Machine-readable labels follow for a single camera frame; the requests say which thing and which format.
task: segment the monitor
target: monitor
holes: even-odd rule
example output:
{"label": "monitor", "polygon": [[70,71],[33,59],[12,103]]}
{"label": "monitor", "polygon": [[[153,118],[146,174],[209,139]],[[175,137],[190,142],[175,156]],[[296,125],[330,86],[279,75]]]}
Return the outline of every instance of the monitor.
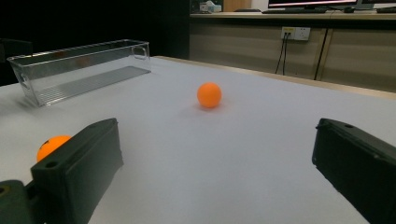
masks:
{"label": "monitor", "polygon": [[357,0],[268,0],[268,8],[277,7],[332,7],[341,5],[356,5]]}
{"label": "monitor", "polygon": [[396,0],[362,0],[363,4],[396,3]]}

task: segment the white tabletop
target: white tabletop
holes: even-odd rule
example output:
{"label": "white tabletop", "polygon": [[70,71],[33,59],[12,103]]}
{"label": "white tabletop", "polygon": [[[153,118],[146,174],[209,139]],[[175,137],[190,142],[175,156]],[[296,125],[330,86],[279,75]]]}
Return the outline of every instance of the white tabletop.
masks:
{"label": "white tabletop", "polygon": [[[32,180],[37,149],[116,118],[125,165],[90,223],[367,223],[312,164],[320,118],[396,145],[396,101],[152,58],[152,73],[47,107],[0,88],[0,180]],[[218,83],[219,107],[198,87]]]}

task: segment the ping pong ball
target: ping pong ball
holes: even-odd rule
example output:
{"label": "ping pong ball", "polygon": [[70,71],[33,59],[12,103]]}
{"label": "ping pong ball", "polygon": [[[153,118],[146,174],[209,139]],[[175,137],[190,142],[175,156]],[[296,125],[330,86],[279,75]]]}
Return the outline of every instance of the ping pong ball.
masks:
{"label": "ping pong ball", "polygon": [[51,137],[45,142],[37,152],[37,161],[41,161],[46,158],[51,152],[55,151],[56,148],[67,142],[71,136],[69,135],[58,135]]}
{"label": "ping pong ball", "polygon": [[198,89],[197,98],[200,105],[213,108],[220,103],[221,88],[213,82],[206,82]]}

